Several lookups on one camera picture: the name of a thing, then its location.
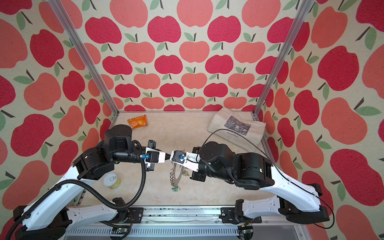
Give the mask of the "metal ring plate with keyrings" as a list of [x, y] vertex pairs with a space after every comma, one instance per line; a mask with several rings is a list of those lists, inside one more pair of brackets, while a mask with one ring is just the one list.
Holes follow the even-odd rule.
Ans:
[[170, 170], [170, 184], [172, 186], [171, 190], [173, 192], [179, 192], [181, 190], [179, 187], [181, 178], [189, 176], [190, 174], [185, 167], [178, 164], [173, 164], [173, 168]]

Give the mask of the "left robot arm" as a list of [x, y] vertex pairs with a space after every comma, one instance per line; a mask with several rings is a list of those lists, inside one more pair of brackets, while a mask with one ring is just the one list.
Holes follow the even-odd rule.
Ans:
[[[14, 224], [5, 238], [10, 240], [58, 240], [65, 235], [74, 220], [69, 217], [67, 205], [76, 195], [86, 190], [105, 207], [118, 212], [128, 210], [140, 197], [146, 182], [146, 172], [154, 170], [156, 163], [163, 163], [170, 155], [158, 150], [155, 141], [147, 147], [132, 139], [132, 128], [116, 125], [105, 131], [104, 140], [96, 147], [77, 157], [65, 175], [44, 195], [30, 206], [14, 210]], [[115, 169], [119, 163], [139, 163], [142, 179], [136, 195], [126, 204], [111, 203], [91, 185]]]

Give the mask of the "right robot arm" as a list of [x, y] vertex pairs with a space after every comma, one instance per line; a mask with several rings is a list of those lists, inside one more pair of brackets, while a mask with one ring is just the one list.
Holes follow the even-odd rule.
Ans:
[[327, 208], [321, 203], [319, 184], [300, 183], [260, 154], [236, 154], [227, 145], [208, 142], [186, 153], [184, 160], [194, 163], [193, 180], [203, 182], [206, 177], [216, 178], [245, 190], [273, 194], [264, 200], [237, 200], [235, 215], [239, 219], [284, 216], [287, 221], [302, 225], [330, 219]]

